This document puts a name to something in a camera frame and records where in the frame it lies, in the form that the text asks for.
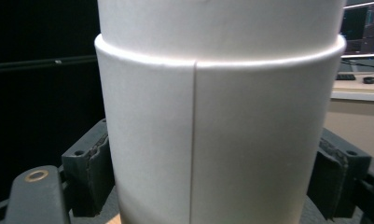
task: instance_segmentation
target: white cylinder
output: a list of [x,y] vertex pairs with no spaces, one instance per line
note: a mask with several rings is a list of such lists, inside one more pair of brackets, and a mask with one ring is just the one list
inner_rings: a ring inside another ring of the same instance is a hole
[[343,4],[99,0],[122,224],[298,223]]

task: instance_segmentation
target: black keyboard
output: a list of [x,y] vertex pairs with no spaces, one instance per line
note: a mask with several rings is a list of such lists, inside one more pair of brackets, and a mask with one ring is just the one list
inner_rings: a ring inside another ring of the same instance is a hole
[[347,75],[337,74],[336,75],[336,80],[354,81],[355,80],[355,76],[352,75],[352,74],[347,74]]

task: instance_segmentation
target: white tabletop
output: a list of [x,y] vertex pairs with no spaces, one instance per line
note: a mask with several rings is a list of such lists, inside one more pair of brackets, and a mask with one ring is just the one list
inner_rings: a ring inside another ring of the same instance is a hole
[[331,98],[345,100],[374,101],[374,84],[364,84],[364,77],[374,77],[372,72],[340,73],[353,74],[356,80],[335,81]]

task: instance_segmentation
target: white cylindrical object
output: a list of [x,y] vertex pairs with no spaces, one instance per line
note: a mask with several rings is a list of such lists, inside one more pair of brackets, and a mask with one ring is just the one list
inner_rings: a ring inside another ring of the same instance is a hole
[[122,223],[298,223],[343,4],[100,0]]

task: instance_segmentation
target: computer monitor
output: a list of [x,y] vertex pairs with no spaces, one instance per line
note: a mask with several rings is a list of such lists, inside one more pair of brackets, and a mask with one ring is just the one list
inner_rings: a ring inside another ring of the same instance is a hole
[[345,7],[340,34],[347,42],[343,59],[374,59],[374,2]]

